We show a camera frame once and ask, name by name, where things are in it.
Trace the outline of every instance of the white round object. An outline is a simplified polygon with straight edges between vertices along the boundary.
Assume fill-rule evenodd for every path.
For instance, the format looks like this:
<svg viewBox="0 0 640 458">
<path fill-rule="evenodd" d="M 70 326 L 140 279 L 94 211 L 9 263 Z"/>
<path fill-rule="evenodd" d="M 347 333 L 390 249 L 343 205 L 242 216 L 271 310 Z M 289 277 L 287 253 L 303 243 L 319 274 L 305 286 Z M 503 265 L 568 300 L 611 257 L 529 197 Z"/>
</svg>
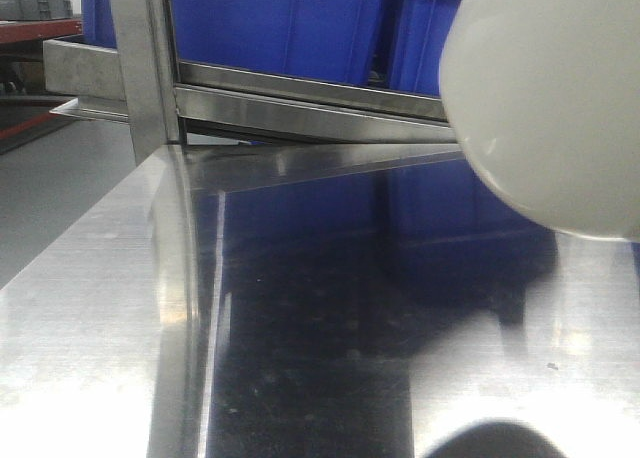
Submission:
<svg viewBox="0 0 640 458">
<path fill-rule="evenodd" d="M 440 89 L 506 203 L 557 230 L 640 239 L 640 0 L 463 0 Z"/>
</svg>

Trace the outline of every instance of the blue storage bin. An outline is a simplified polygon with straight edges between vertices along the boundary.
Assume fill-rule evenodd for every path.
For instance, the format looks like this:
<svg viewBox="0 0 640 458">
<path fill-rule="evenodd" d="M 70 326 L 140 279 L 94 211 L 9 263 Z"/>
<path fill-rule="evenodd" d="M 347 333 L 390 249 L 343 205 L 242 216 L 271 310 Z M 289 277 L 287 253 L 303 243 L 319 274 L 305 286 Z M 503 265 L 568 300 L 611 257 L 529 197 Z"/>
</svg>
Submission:
<svg viewBox="0 0 640 458">
<path fill-rule="evenodd" d="M 172 0 L 181 58 L 351 84 L 366 84 L 385 0 Z M 111 46 L 95 10 L 88 42 Z"/>
<path fill-rule="evenodd" d="M 440 55 L 460 1 L 402 0 L 389 64 L 389 88 L 440 94 Z"/>
<path fill-rule="evenodd" d="M 82 29 L 87 44 L 116 47 L 109 0 L 82 0 Z"/>
</svg>

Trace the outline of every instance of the stainless steel bar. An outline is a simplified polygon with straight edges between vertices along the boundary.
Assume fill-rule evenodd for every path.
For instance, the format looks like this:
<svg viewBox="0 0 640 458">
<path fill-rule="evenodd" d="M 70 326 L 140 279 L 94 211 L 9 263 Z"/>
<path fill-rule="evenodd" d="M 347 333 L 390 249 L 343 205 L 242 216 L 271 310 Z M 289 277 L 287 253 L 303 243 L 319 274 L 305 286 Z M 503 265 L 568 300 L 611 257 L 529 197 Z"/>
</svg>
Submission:
<svg viewBox="0 0 640 458">
<path fill-rule="evenodd" d="M 61 40 L 45 41 L 47 90 L 106 100 L 125 100 L 118 51 Z"/>
<path fill-rule="evenodd" d="M 173 84 L 177 65 L 167 0 L 111 0 L 136 160 L 183 138 Z"/>
<path fill-rule="evenodd" d="M 454 143 L 443 123 L 179 85 L 184 118 L 342 143 Z"/>
<path fill-rule="evenodd" d="M 51 110 L 56 115 L 70 116 L 83 120 L 106 120 L 129 123 L 127 104 L 124 101 L 103 100 L 80 96 Z"/>
<path fill-rule="evenodd" d="M 182 82 L 232 91 L 344 106 L 380 113 L 446 121 L 442 101 L 432 96 L 358 88 L 338 83 L 266 75 L 187 61 L 180 62 Z"/>
</svg>

